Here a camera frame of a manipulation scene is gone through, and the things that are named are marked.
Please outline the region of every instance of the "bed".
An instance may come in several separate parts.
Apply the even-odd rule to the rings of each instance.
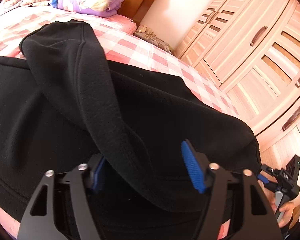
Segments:
[[[63,11],[52,6],[14,8],[0,16],[0,56],[25,58],[18,47],[20,41],[45,24],[71,19],[85,21],[93,28],[108,60],[180,76],[203,103],[222,113],[239,117],[229,97],[213,82],[173,55],[132,35],[153,1],[125,0],[118,15],[110,18]],[[20,223],[1,208],[0,223],[13,237],[17,236]],[[224,224],[221,228],[219,238],[226,235],[227,226]]]

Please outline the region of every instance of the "wooden wardrobe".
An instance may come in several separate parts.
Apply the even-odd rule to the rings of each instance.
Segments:
[[[227,93],[263,163],[282,168],[300,156],[297,0],[214,0],[173,54]]]

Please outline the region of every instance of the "white wall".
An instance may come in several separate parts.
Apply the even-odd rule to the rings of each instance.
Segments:
[[[211,0],[155,0],[142,25],[175,48]]]

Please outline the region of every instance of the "pink checkered bedsheet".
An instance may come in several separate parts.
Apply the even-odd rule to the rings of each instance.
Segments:
[[[146,41],[86,15],[45,7],[14,9],[0,17],[0,56],[25,58],[18,45],[27,34],[45,24],[71,19],[83,20],[91,25],[108,60],[180,76],[186,86],[203,103],[222,113],[239,117],[226,93],[201,76],[195,69]],[[12,236],[17,236],[19,223],[1,208],[0,223]],[[223,224],[219,238],[226,235],[227,226],[226,223]]]

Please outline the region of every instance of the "black fabric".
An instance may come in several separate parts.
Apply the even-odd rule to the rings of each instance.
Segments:
[[[20,49],[27,60],[0,57],[0,206],[18,221],[45,171],[101,152],[111,166],[89,202],[106,236],[187,239],[207,199],[187,175],[184,139],[228,170],[258,172],[244,122],[203,104],[180,77],[107,61],[90,25],[45,25]],[[224,220],[230,203],[229,194]]]
[[[290,224],[292,223],[292,219],[293,217],[291,217],[290,221],[288,222],[288,224],[286,224],[284,227],[280,228],[281,230],[281,234],[282,234],[282,239],[285,239],[287,234],[288,234],[288,231],[289,231],[289,226]]]

